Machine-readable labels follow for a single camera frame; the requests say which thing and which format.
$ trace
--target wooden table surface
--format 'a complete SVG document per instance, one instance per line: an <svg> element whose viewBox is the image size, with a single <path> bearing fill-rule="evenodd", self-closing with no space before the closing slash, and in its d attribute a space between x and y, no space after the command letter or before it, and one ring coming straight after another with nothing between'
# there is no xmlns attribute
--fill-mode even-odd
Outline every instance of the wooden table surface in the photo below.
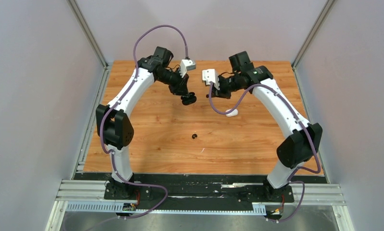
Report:
<svg viewBox="0 0 384 231"><path fill-rule="evenodd" d="M239 114L226 117L215 113L202 83L202 70L231 71L229 61L197 61L188 72L189 91L197 101L184 106L168 86L155 82L141 97L131 114L134 138L129 146L131 167L142 173L268 174L278 160L276 148L284 140L282 132L265 106L247 94L238 107ZM254 62L274 75L280 89L293 106L306 116L297 83L289 62ZM128 81L133 61L114 62L102 103L106 105ZM243 90L232 98L215 98L217 109L232 108ZM316 169L314 158L305 166ZM109 155L100 147L94 131L84 171L111 171ZM298 174L310 174L300 170Z"/></svg>

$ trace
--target gray wall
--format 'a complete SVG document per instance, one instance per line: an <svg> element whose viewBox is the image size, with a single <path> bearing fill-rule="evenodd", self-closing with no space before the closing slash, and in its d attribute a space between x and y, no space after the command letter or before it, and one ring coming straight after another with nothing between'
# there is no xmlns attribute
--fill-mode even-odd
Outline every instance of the gray wall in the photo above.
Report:
<svg viewBox="0 0 384 231"><path fill-rule="evenodd" d="M177 26L196 60L227 60L247 50L252 60L290 60L297 55L326 0L77 0L109 62L132 60L137 38L160 25ZM137 54L155 47L184 55L171 29L152 32Z"/></svg>
<svg viewBox="0 0 384 231"><path fill-rule="evenodd" d="M356 230L384 230L384 0L339 0L298 73Z"/></svg>
<svg viewBox="0 0 384 231"><path fill-rule="evenodd" d="M44 230L101 73L65 0L0 0L0 231Z"/></svg>

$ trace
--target metal floor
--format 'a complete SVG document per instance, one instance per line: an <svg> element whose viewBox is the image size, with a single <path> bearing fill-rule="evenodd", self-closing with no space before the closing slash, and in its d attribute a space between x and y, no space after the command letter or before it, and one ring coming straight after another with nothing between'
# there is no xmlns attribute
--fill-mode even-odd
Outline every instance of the metal floor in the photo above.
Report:
<svg viewBox="0 0 384 231"><path fill-rule="evenodd" d="M286 217L294 206L284 207ZM115 214L103 212L66 212L65 230L86 231L95 224L114 217ZM274 224L264 217L249 215L174 215L148 214L129 220L112 220L91 231L338 231L331 206L303 205L295 216L283 223Z"/></svg>

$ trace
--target cable clip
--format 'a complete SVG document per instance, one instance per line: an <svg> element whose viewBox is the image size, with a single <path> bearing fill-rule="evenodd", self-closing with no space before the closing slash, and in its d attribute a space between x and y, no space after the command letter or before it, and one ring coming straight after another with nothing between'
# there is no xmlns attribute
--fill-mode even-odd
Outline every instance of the cable clip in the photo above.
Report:
<svg viewBox="0 0 384 231"><path fill-rule="evenodd" d="M295 121L297 124L300 124L300 122L303 122L303 119L298 118L298 120Z"/></svg>

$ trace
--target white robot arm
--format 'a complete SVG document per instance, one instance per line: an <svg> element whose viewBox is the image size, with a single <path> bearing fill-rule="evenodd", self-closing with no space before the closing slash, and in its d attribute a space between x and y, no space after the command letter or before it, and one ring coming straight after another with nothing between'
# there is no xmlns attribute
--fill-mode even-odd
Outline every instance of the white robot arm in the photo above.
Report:
<svg viewBox="0 0 384 231"><path fill-rule="evenodd" d="M310 124L306 118L300 115L281 92L271 72L264 66L255 68L247 52L243 51L233 55L229 57L229 60L233 69L232 76L225 78L218 75L216 70L208 69L202 71L202 81L207 86L213 83L211 97L230 99L231 92L250 89L249 92L265 105L276 120L285 141L277 148L279 160L264 183L269 195L279 194L278 189L282 189L288 184L292 173L313 156L310 144L299 122L302 122L309 132L316 151L320 144L322 128L318 123ZM288 103L291 110L282 101L282 98Z"/></svg>
<svg viewBox="0 0 384 231"><path fill-rule="evenodd" d="M115 155L117 172L125 180L130 181L133 175L129 162L128 147L134 136L134 129L129 118L134 106L144 92L158 80L168 84L172 94L180 95L184 105L196 102L195 94L187 89L189 78L187 71L196 68L195 62L190 59L183 59L181 60L180 68L172 71L166 69L172 57L173 55L169 50L157 47L154 55L139 60L138 77L135 78L136 70L134 70L130 80L119 94L107 106L100 104L97 107L97 131L100 135L100 124L103 116L110 109L110 105L118 102L118 106L110 113L109 118L104 123L103 138L108 150L113 150L110 152L110 155ZM119 100L120 96L127 90L128 92L123 99ZM122 180L115 172L112 173L112 177L115 181L122 183Z"/></svg>

